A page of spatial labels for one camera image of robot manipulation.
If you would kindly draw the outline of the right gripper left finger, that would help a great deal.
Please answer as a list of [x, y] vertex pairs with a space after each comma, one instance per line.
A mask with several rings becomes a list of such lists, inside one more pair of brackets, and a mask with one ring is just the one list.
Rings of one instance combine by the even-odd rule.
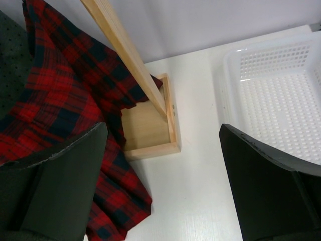
[[83, 240], [108, 130], [1, 165], [1, 240]]

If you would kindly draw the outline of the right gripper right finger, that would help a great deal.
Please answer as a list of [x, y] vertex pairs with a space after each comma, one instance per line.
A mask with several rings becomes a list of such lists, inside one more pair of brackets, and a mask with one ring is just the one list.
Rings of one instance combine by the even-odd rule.
[[243, 240], [320, 240], [320, 165], [229, 124], [219, 138]]

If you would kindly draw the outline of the red plaid skirt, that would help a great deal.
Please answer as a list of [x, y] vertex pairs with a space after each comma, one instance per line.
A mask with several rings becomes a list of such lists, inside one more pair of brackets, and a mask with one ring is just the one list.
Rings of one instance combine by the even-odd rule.
[[25, 89], [1, 118], [1, 163], [66, 141], [104, 122], [108, 137], [93, 196], [89, 240], [125, 240], [152, 199], [126, 160], [122, 110], [147, 101], [116, 52], [45, 1], [23, 1], [33, 59]]

